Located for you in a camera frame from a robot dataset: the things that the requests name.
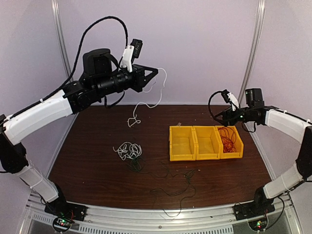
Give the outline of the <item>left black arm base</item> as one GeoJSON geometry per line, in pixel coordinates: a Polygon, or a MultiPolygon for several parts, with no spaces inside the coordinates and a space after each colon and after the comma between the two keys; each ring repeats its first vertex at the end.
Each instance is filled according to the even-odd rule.
{"type": "Polygon", "coordinates": [[[84,205],[78,205],[75,203],[68,203],[67,208],[65,211],[57,211],[55,208],[52,207],[51,204],[45,205],[44,211],[46,213],[52,214],[54,216],[58,216],[61,218],[65,218],[68,220],[74,221],[84,221],[86,216],[87,207],[84,205]]]}

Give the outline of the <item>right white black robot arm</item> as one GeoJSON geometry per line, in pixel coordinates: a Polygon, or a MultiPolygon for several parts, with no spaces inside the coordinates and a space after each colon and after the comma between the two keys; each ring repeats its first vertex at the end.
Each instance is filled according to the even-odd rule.
{"type": "Polygon", "coordinates": [[[256,190],[250,211],[260,215],[279,195],[309,181],[312,175],[312,123],[277,107],[266,106],[260,88],[245,90],[246,107],[240,107],[237,98],[228,90],[218,93],[230,105],[224,111],[212,115],[221,125],[253,122],[255,126],[263,125],[278,130],[300,143],[294,165],[277,179],[256,190]]]}

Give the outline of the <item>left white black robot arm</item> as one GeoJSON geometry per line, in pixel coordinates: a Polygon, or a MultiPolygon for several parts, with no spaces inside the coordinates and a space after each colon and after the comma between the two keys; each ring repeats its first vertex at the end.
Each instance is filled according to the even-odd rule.
{"type": "Polygon", "coordinates": [[[17,175],[32,190],[42,196],[59,216],[70,212],[61,188],[44,177],[26,158],[21,141],[36,130],[69,115],[77,114],[108,95],[127,89],[142,92],[158,74],[157,68],[132,64],[139,50],[128,46],[118,62],[110,49],[96,49],[85,53],[83,73],[79,80],[66,83],[32,105],[11,116],[0,117],[0,162],[7,173],[17,175]]]}

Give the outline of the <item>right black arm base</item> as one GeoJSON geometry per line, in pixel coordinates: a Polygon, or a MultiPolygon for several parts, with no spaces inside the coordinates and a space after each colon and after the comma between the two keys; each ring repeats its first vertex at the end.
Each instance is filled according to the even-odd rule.
{"type": "Polygon", "coordinates": [[[251,219],[258,216],[264,216],[268,213],[274,212],[275,207],[271,201],[264,204],[256,204],[255,201],[247,203],[235,203],[233,206],[234,215],[237,221],[244,219],[251,219]]]}

